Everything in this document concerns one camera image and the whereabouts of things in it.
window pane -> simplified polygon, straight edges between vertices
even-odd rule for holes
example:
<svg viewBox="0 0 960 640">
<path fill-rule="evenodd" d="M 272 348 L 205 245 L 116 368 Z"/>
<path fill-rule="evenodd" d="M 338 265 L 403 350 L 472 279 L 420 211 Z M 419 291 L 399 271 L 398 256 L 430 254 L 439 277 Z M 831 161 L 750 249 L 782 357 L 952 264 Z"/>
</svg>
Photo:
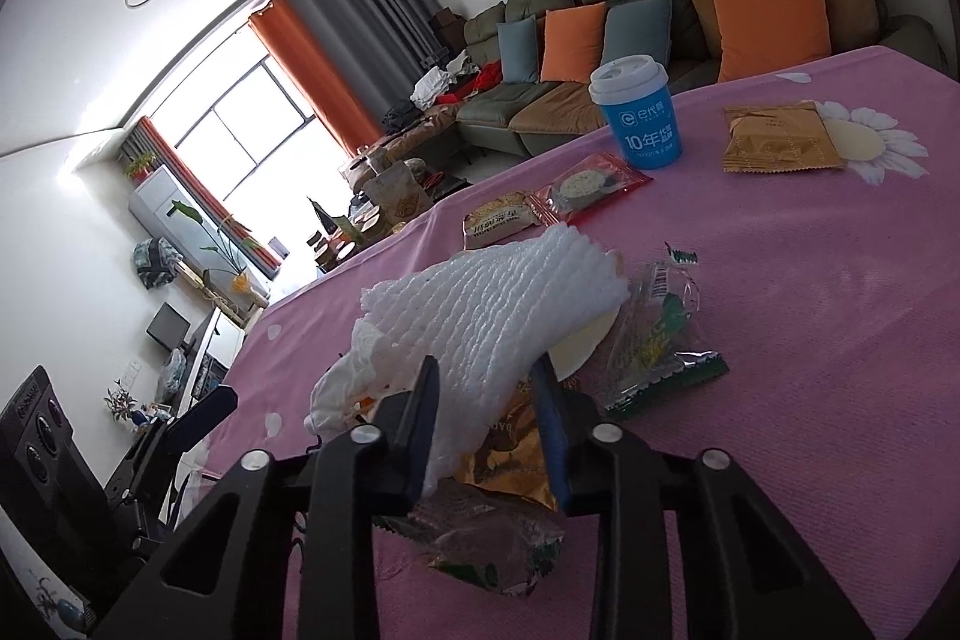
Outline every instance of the window pane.
<svg viewBox="0 0 960 640">
<path fill-rule="evenodd" d="M 256 237 L 298 248 L 320 228 L 306 197 L 345 215 L 353 194 L 337 167 L 347 160 L 320 121 L 311 121 L 227 199 L 227 209 Z"/>
<path fill-rule="evenodd" d="M 250 156 L 213 112 L 200 121 L 176 152 L 218 199 L 236 188 L 253 169 Z"/>
<path fill-rule="evenodd" d="M 280 82 L 280 85 L 283 86 L 283 90 L 293 98 L 294 104 L 299 107 L 299 111 L 303 112 L 306 118 L 312 116 L 313 107 L 310 106 L 310 102 L 304 98 L 304 94 L 294 85 L 294 81 L 287 76 L 286 71 L 280 68 L 280 64 L 274 60 L 272 55 L 267 58 L 266 66 L 270 70 L 270 73 L 277 78 L 277 82 Z"/>
<path fill-rule="evenodd" d="M 258 163 L 304 122 L 262 68 L 218 101 L 216 112 Z"/>
<path fill-rule="evenodd" d="M 152 115 L 160 134 L 175 145 L 224 91 L 267 54 L 248 25 L 233 34 L 194 68 Z"/>
</svg>

cluttered table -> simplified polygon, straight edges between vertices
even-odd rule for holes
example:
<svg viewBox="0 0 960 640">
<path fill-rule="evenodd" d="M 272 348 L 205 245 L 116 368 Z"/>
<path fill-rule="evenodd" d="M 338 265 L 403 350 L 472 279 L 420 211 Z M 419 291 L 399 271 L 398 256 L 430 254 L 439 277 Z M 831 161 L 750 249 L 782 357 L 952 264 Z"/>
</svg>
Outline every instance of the cluttered table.
<svg viewBox="0 0 960 640">
<path fill-rule="evenodd" d="M 801 100 L 859 126 L 851 135 L 870 136 L 861 146 L 872 157 L 843 170 L 723 172 L 725 107 Z M 696 251 L 700 322 L 731 371 L 627 426 L 667 453 L 730 452 L 877 638 L 904 637 L 960 558 L 960 85 L 870 47 L 674 103 L 682 157 L 576 225 L 618 250 L 627 273 L 664 242 Z M 349 349 L 361 290 L 446 261 L 463 248 L 470 210 L 604 150 L 616 152 L 606 128 L 453 194 L 267 311 L 229 371 L 239 408 L 213 432 L 206 469 L 223 474 L 251 448 L 286 458 L 312 445 L 310 391 Z M 587 637 L 594 540 L 592 519 L 566 522 L 554 572 L 510 598 L 428 569 L 412 543 L 376 531 L 382 636 Z"/>
</svg>

silver screw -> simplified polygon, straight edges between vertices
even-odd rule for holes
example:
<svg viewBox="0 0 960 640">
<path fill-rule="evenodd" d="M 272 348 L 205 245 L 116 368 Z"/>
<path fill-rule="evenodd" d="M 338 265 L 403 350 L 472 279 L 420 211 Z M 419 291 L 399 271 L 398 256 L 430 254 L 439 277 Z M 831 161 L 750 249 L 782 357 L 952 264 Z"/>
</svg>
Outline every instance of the silver screw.
<svg viewBox="0 0 960 640">
<path fill-rule="evenodd" d="M 623 429 L 613 423 L 598 423 L 593 427 L 593 439 L 600 442 L 617 442 L 623 437 Z"/>
<path fill-rule="evenodd" d="M 350 430 L 350 439 L 358 445 L 367 445 L 371 442 L 377 442 L 380 439 L 380 429 L 371 424 L 365 423 L 356 429 Z"/>
<path fill-rule="evenodd" d="M 723 451 L 717 450 L 717 448 L 711 448 L 709 451 L 704 451 L 702 456 L 704 460 L 704 465 L 710 469 L 715 469 L 717 472 L 727 469 L 730 466 L 730 457 L 727 456 Z"/>
<path fill-rule="evenodd" d="M 243 458 L 240 459 L 240 466 L 248 472 L 256 472 L 258 469 L 263 469 L 269 463 L 270 453 L 266 451 L 248 451 L 244 453 Z"/>
</svg>

green sofa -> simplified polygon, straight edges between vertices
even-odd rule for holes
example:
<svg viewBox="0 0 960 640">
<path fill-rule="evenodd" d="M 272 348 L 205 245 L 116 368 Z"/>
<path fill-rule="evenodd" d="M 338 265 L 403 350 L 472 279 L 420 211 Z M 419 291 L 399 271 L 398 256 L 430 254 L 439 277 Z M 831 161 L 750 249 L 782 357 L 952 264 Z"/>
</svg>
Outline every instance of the green sofa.
<svg viewBox="0 0 960 640">
<path fill-rule="evenodd" d="M 507 0 L 505 4 L 501 1 L 467 22 L 464 28 L 467 51 L 475 63 L 483 66 L 500 57 L 497 23 L 510 23 L 531 15 L 542 19 L 550 9 L 599 1 L 613 5 L 632 0 Z M 678 94 L 712 85 L 717 80 L 720 64 L 710 58 L 692 0 L 671 0 L 671 4 L 671 58 L 667 66 L 670 91 Z M 880 39 L 876 44 L 896 49 L 947 73 L 947 58 L 926 20 L 912 15 L 889 17 L 882 0 L 875 0 L 875 5 L 880 17 Z M 563 85 L 562 91 L 558 90 L 560 85 Z M 457 115 L 457 124 L 464 141 L 471 145 L 528 156 L 600 128 L 604 120 L 589 101 L 586 86 L 556 82 L 501 83 L 467 101 Z"/>
</svg>

gray-blue pillow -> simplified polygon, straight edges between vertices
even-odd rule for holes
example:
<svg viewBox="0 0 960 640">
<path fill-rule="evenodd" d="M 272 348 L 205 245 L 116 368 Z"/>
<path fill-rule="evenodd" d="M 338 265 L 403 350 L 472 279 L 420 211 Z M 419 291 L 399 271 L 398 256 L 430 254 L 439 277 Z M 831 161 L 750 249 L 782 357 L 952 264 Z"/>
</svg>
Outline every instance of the gray-blue pillow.
<svg viewBox="0 0 960 640">
<path fill-rule="evenodd" d="M 670 60 L 670 0 L 637 0 L 611 6 L 603 34 L 603 56 L 610 63 L 627 55 L 650 55 L 666 68 Z"/>
<path fill-rule="evenodd" d="M 516 23 L 497 23 L 500 66 L 504 82 L 539 82 L 539 57 L 536 46 L 536 19 Z"/>
</svg>

